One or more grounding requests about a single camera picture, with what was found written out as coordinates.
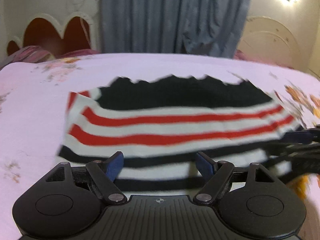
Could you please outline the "red black white striped sweater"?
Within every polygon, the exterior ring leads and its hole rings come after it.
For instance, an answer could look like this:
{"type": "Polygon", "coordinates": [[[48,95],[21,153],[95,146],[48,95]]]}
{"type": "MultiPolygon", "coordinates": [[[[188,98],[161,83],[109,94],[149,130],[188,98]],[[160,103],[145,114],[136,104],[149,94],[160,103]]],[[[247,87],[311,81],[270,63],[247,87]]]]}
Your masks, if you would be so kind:
{"type": "Polygon", "coordinates": [[[82,165],[120,151],[124,166],[115,184],[121,191],[186,194],[204,184],[195,167],[198,152],[247,166],[265,160],[265,145],[299,128],[249,81],[120,77],[107,87],[70,93],[58,157],[82,165]]]}

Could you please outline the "pink floral bed sheet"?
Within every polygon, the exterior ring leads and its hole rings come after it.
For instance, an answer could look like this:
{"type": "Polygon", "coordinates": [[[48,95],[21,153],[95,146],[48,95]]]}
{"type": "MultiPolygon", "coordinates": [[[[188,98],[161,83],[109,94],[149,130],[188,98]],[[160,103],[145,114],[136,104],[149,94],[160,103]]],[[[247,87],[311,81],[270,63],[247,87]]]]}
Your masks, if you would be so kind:
{"type": "Polygon", "coordinates": [[[319,125],[319,81],[288,68],[170,54],[12,63],[1,70],[1,239],[319,239],[319,174],[283,183],[278,177],[291,165],[268,170],[266,145],[265,160],[251,163],[275,181],[233,183],[213,204],[195,203],[205,185],[198,169],[204,184],[186,194],[121,191],[124,204],[44,202],[46,179],[62,162],[70,93],[107,87],[120,77],[155,82],[169,76],[249,81],[296,119],[296,131],[319,125]]]}

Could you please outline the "purple pink pillow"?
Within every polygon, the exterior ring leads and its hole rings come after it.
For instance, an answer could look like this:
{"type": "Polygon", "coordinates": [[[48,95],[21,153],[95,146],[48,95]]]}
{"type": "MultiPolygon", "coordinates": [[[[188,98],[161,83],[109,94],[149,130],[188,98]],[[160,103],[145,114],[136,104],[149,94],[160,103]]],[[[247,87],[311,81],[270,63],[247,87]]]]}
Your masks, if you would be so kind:
{"type": "Polygon", "coordinates": [[[40,46],[27,46],[14,52],[6,59],[4,59],[1,62],[1,68],[15,62],[41,63],[53,59],[64,59],[68,57],[87,56],[95,54],[99,54],[99,51],[93,49],[80,49],[65,53],[61,56],[54,56],[52,53],[40,46]]]}

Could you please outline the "red heart shaped headboard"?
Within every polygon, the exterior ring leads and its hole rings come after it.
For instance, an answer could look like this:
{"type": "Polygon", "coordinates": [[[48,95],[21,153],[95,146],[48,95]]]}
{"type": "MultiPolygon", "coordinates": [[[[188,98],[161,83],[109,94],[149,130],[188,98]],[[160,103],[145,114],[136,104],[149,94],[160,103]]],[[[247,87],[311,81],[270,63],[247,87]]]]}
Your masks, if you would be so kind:
{"type": "Polygon", "coordinates": [[[53,16],[40,14],[28,22],[21,37],[10,38],[7,55],[28,46],[39,46],[54,57],[94,49],[92,30],[92,21],[80,15],[71,15],[60,24],[53,16]]]}

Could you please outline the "blue grey curtain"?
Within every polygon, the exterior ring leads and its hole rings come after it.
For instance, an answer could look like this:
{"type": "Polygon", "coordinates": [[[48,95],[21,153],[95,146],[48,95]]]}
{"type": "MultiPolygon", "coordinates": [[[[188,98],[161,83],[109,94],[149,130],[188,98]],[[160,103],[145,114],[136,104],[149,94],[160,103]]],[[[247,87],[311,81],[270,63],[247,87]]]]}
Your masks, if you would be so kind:
{"type": "Polygon", "coordinates": [[[231,59],[250,0],[100,0],[105,53],[176,53],[231,59]]]}

